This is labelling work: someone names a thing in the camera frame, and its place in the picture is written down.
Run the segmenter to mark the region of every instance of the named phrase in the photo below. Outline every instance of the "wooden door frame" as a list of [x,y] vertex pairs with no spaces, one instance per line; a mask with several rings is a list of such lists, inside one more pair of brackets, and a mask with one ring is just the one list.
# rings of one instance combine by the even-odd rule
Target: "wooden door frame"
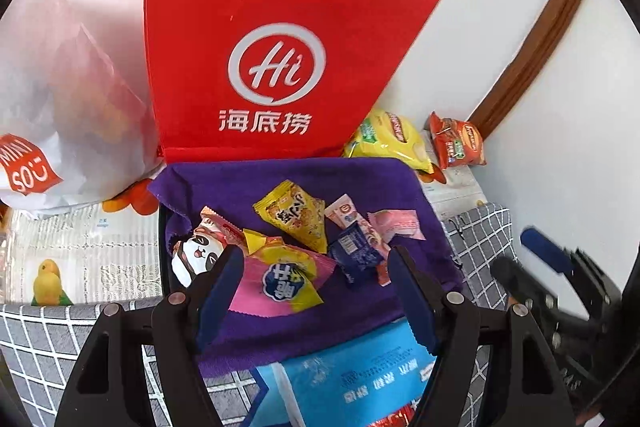
[[516,57],[469,118],[484,139],[529,89],[564,36],[581,1],[547,1]]

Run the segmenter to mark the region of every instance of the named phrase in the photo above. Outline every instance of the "white paper bag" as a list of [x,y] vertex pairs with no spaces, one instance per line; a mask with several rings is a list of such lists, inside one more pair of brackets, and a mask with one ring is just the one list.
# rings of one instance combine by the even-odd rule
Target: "white paper bag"
[[151,108],[67,0],[13,0],[0,19],[0,200],[42,215],[111,198],[157,147]]

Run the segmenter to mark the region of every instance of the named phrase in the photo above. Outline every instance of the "cookie package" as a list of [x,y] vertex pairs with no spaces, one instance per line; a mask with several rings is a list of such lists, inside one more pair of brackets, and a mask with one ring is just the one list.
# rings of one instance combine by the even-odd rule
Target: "cookie package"
[[368,268],[384,261],[378,250],[369,244],[358,223],[342,230],[329,245],[327,254],[338,263],[349,285],[363,280]]
[[389,273],[386,269],[386,258],[389,254],[390,248],[384,241],[382,241],[380,234],[371,226],[370,222],[362,217],[362,215],[356,210],[351,198],[347,194],[341,195],[334,201],[334,203],[330,204],[326,208],[324,215],[331,219],[331,221],[341,229],[346,229],[352,223],[357,223],[360,226],[362,232],[367,238],[367,242],[383,257],[383,261],[376,266],[376,270],[378,272],[378,284],[381,286],[389,284],[391,279],[389,279]]

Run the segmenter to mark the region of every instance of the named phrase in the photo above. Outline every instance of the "cartoon panda face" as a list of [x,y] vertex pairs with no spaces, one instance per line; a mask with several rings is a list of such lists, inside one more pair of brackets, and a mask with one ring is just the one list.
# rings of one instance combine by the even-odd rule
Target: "cartoon panda face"
[[198,273],[211,270],[225,247],[226,240],[221,233],[204,233],[198,227],[172,259],[172,268],[180,283],[187,287]]

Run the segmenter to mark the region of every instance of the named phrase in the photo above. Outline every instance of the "red snack bag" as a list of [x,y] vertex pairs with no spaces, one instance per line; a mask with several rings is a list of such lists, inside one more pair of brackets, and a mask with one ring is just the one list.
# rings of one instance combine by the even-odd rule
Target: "red snack bag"
[[441,169],[458,165],[486,165],[482,137],[470,122],[439,118],[432,112],[429,130]]

